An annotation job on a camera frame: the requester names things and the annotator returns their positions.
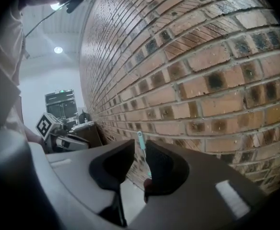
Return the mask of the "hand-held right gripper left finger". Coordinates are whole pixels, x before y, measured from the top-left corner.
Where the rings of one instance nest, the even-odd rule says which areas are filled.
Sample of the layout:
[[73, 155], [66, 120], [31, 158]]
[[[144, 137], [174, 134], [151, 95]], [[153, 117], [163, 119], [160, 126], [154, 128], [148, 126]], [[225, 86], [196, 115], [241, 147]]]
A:
[[30, 143], [37, 189], [60, 226], [126, 226], [120, 185], [134, 161], [133, 139], [46, 155]]

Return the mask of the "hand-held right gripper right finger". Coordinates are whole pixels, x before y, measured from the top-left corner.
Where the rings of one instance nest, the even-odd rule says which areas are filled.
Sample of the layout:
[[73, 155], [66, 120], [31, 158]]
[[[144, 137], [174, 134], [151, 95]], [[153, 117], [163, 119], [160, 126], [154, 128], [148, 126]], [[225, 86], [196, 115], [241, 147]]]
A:
[[146, 149], [152, 182], [131, 230], [241, 230], [267, 199], [215, 156], [152, 140]]

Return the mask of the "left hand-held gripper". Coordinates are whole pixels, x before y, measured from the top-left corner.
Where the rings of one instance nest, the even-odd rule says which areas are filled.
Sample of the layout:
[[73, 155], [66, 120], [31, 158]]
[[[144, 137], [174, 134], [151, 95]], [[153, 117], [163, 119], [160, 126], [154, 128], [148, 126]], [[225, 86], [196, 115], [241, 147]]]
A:
[[67, 150], [85, 150], [90, 148], [90, 142], [82, 139], [69, 138], [67, 150], [63, 148], [60, 137], [68, 133], [67, 126], [50, 113], [43, 113], [38, 120], [36, 130], [42, 137], [43, 150], [45, 153], [66, 152]]

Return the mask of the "teal mop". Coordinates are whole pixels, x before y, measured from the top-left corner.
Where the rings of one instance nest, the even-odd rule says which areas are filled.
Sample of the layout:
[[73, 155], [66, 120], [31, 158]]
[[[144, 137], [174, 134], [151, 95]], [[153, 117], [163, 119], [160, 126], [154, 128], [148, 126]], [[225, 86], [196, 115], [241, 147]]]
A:
[[141, 131], [138, 131], [137, 136], [138, 136], [138, 140], [139, 140], [140, 149], [141, 149], [143, 157], [144, 157], [144, 163], [145, 163], [146, 168], [147, 168], [147, 174], [148, 174], [148, 177], [151, 179], [152, 178], [152, 173], [151, 173], [150, 167], [149, 167], [149, 165], [146, 161], [146, 142], [145, 142], [143, 133]]

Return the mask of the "person's left forearm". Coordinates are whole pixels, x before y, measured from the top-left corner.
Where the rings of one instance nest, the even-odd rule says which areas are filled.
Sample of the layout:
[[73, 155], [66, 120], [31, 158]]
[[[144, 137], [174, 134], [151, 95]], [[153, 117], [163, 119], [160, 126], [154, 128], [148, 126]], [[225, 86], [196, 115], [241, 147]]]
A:
[[44, 143], [44, 140], [43, 140], [43, 138], [41, 136], [35, 134], [33, 131], [31, 131], [26, 126], [24, 126], [24, 131], [25, 131], [27, 140], [29, 142], [40, 144], [42, 147], [44, 146], [45, 143]]

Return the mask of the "black wheeled cart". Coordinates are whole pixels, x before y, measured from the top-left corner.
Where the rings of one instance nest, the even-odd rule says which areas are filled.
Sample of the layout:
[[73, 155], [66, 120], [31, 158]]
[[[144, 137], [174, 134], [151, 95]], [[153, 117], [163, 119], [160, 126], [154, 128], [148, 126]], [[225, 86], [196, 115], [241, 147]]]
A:
[[91, 119], [91, 116], [82, 112], [78, 117], [78, 125], [71, 128], [70, 134], [87, 140], [91, 148], [100, 147], [103, 145], [98, 133], [96, 123]]

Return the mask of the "black glass door cabinet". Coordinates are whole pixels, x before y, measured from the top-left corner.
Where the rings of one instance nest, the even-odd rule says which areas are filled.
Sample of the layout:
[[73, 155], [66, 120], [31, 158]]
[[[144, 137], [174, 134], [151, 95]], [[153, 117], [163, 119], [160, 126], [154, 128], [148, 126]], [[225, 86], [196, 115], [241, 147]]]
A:
[[78, 124], [78, 110], [74, 89], [59, 90], [45, 95], [47, 113], [69, 125]]

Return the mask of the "person in white shirt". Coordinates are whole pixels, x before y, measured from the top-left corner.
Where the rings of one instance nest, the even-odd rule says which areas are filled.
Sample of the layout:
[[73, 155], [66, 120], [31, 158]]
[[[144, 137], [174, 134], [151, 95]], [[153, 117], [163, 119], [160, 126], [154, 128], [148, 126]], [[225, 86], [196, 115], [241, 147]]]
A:
[[20, 66], [25, 54], [21, 1], [14, 0], [0, 19], [0, 127], [26, 135], [18, 115]]

